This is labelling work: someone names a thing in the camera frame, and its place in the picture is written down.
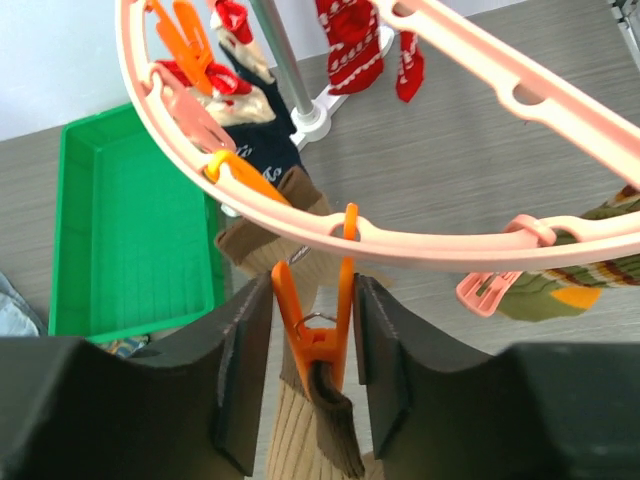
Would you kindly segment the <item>tan sock brown cuff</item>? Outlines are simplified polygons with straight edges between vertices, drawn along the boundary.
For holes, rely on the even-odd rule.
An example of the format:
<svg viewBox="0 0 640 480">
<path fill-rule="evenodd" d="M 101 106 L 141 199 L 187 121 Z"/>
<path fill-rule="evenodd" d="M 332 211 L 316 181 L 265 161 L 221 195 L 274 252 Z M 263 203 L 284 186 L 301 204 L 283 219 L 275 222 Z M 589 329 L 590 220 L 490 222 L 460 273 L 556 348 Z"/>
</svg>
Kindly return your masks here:
<svg viewBox="0 0 640 480">
<path fill-rule="evenodd" d="M 353 403 L 316 362 L 300 379 L 287 338 L 283 339 L 279 397 L 267 458 L 274 480 L 383 479 L 383 463 L 363 454 L 356 436 Z"/>
</svg>

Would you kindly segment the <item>tan sock with oval patch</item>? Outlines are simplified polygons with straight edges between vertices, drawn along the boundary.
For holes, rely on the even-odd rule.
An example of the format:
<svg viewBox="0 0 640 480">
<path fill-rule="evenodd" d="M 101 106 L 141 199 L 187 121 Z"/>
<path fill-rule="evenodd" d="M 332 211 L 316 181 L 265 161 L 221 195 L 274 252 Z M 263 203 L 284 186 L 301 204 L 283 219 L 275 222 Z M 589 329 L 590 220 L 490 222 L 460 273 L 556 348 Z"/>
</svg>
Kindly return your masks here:
<svg viewBox="0 0 640 480">
<path fill-rule="evenodd" d="M 332 213 L 327 197 L 300 167 L 282 177 L 278 191 L 291 206 L 319 216 Z M 311 312 L 321 286 L 338 285 L 342 259 L 278 236 L 241 218 L 219 233 L 215 244 L 230 262 L 250 278 L 272 270 L 288 260 L 299 303 L 304 314 Z"/>
</svg>

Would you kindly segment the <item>navy santa sock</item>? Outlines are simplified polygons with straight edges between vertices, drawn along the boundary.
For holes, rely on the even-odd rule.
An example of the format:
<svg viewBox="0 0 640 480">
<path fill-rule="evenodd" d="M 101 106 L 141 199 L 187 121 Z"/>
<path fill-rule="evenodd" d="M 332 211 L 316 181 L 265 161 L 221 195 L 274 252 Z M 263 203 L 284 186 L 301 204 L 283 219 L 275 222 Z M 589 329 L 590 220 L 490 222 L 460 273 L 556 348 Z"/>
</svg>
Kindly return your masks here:
<svg viewBox="0 0 640 480">
<path fill-rule="evenodd" d="M 192 76 L 188 76 L 182 67 L 174 60 L 158 60 L 158 64 L 168 70 L 184 87 L 194 89 L 196 93 L 212 96 L 220 95 L 248 95 L 252 92 L 252 85 L 223 64 L 210 62 L 206 68 L 197 75 L 197 80 L 205 80 L 200 87 L 192 82 Z"/>
<path fill-rule="evenodd" d="M 252 85 L 248 95 L 214 93 L 205 109 L 228 133 L 236 154 L 273 185 L 291 168 L 302 165 L 291 140 L 297 132 L 279 92 L 276 78 L 251 31 L 248 10 L 236 1 L 212 1 L 210 25 L 231 69 Z"/>
</svg>

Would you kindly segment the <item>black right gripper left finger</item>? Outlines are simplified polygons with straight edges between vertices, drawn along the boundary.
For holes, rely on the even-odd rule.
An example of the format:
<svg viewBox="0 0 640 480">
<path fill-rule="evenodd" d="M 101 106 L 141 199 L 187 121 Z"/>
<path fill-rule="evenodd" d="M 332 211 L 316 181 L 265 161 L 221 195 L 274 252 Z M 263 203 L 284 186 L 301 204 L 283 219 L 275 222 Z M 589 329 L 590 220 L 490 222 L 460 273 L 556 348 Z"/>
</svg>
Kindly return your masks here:
<svg viewBox="0 0 640 480">
<path fill-rule="evenodd" d="M 272 302 L 260 275 L 128 358 L 79 337 L 3 338 L 2 477 L 250 477 Z"/>
</svg>

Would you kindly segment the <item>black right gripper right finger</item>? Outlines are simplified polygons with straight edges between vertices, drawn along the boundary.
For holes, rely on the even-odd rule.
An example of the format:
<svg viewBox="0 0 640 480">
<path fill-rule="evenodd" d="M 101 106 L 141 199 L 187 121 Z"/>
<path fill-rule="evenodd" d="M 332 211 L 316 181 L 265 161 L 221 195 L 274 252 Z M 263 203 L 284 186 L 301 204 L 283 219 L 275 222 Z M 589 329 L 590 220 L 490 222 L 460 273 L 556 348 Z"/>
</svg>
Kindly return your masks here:
<svg viewBox="0 0 640 480">
<path fill-rule="evenodd" d="M 355 279 L 360 381 L 389 479 L 635 479 L 639 347 L 517 343 L 486 354 Z"/>
</svg>

